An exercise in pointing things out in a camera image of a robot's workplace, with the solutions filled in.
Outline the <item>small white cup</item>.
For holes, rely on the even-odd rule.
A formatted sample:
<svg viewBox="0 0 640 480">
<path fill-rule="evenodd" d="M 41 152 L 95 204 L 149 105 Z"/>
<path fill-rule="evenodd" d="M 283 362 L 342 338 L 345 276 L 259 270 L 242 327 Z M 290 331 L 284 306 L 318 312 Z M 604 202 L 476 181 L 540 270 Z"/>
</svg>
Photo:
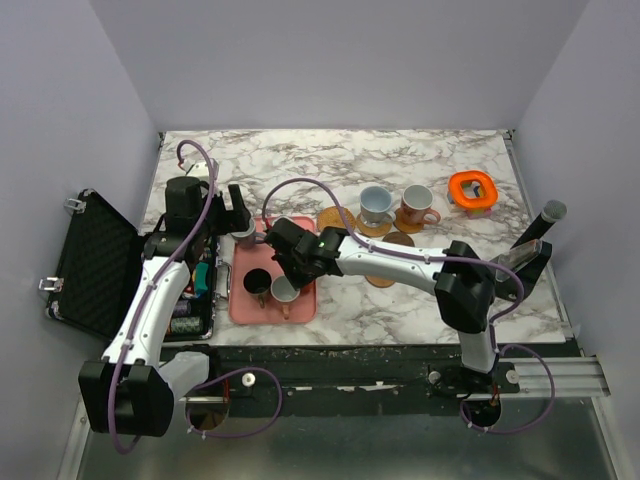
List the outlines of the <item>small white cup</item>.
<svg viewBox="0 0 640 480">
<path fill-rule="evenodd" d="M 231 236 L 239 248 L 248 250 L 262 244 L 266 234 L 257 231 L 255 227 L 251 227 L 243 232 L 234 232 Z"/>
</svg>

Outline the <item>white cup brown handle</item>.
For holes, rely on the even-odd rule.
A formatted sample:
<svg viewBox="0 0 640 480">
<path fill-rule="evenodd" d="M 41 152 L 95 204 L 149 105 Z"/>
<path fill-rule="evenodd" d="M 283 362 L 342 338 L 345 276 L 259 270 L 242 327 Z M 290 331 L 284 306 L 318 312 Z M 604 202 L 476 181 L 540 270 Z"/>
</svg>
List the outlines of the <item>white cup brown handle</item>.
<svg viewBox="0 0 640 480">
<path fill-rule="evenodd" d="M 299 297 L 300 291 L 296 289 L 285 275 L 278 276 L 272 281 L 271 296 L 280 304 L 283 318 L 290 318 L 290 306 Z"/>
</svg>

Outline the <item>woven rattan coaster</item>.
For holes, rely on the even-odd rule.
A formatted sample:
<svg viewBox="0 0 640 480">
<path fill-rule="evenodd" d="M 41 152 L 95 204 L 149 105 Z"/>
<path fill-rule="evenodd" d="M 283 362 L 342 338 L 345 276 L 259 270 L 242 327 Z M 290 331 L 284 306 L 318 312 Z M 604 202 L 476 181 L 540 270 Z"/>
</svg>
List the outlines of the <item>woven rattan coaster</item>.
<svg viewBox="0 0 640 480">
<path fill-rule="evenodd" d="M 328 227 L 346 228 L 348 224 L 352 229 L 356 228 L 356 218 L 351 211 L 345 207 L 342 208 L 344 216 L 347 220 L 345 223 L 341 217 L 339 209 L 336 206 L 328 207 L 322 210 L 317 216 L 317 230 L 322 232 Z"/>
<path fill-rule="evenodd" d="M 384 237 L 387 235 L 393 222 L 395 215 L 387 212 L 370 213 L 361 211 L 356 217 L 356 226 L 359 231 L 370 238 Z"/>
</svg>

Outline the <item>light wood coaster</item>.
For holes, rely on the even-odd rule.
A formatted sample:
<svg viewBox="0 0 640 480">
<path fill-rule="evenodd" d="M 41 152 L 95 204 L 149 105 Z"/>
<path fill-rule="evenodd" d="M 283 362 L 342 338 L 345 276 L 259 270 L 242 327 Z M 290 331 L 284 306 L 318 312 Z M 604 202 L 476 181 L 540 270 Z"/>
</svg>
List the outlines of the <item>light wood coaster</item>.
<svg viewBox="0 0 640 480">
<path fill-rule="evenodd" d="M 421 232 L 424 228 L 424 225 L 421 223 L 417 224 L 409 224 L 403 221 L 403 211 L 401 208 L 398 208 L 394 212 L 395 220 L 393 222 L 394 226 L 401 232 L 406 234 L 417 234 Z"/>
<path fill-rule="evenodd" d="M 376 288 L 388 288 L 395 284 L 394 280 L 389 280 L 381 277 L 366 276 L 365 279 Z"/>
</svg>

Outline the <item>light blue cup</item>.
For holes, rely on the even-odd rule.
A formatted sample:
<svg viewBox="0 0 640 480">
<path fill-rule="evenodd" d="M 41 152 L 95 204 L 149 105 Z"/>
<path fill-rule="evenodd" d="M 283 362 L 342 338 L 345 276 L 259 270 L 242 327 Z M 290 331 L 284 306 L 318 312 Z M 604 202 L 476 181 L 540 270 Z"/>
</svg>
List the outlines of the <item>light blue cup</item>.
<svg viewBox="0 0 640 480">
<path fill-rule="evenodd" d="M 391 193 L 381 186 L 369 186 L 360 193 L 360 216 L 368 227 L 390 224 L 395 220 Z"/>
</svg>

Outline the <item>pink mug white inside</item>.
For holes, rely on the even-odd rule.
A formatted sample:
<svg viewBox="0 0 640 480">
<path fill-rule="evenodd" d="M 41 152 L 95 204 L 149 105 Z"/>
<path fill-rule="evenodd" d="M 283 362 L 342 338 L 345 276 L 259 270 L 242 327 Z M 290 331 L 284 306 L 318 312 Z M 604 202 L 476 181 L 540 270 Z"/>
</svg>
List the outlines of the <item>pink mug white inside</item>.
<svg viewBox="0 0 640 480">
<path fill-rule="evenodd" d="M 402 193 L 400 219 L 410 226 L 434 225 L 441 221 L 440 213 L 433 208 L 434 194 L 429 187 L 414 184 Z"/>
</svg>

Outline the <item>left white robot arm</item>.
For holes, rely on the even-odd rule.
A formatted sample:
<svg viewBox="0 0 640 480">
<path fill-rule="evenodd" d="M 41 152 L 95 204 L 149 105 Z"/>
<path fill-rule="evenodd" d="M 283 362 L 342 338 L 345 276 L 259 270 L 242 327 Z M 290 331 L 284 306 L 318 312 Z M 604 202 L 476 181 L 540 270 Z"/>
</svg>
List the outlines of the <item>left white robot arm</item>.
<svg viewBox="0 0 640 480">
<path fill-rule="evenodd" d="M 167 363 L 160 356 L 174 309 L 209 240 L 249 226 L 239 186 L 229 185 L 228 194 L 230 208 L 203 180 L 167 182 L 166 212 L 144 244 L 139 284 L 123 323 L 101 359 L 85 362 L 79 373 L 93 431 L 160 437 L 181 397 L 220 387 L 222 372 L 207 354 L 182 352 Z"/>
</svg>

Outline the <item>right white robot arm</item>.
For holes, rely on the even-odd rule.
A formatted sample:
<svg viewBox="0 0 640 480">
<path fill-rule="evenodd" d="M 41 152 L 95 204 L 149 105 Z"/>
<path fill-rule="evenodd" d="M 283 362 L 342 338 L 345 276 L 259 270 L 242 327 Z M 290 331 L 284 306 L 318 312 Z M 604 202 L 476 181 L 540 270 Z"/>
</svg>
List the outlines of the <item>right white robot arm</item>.
<svg viewBox="0 0 640 480">
<path fill-rule="evenodd" d="M 419 249 L 374 242 L 335 227 L 317 235 L 284 218 L 267 228 L 265 243 L 296 289 L 322 276 L 373 276 L 433 295 L 442 321 L 458 332 L 462 384 L 480 392 L 496 380 L 497 353 L 489 327 L 494 272 L 466 243 Z"/>
</svg>

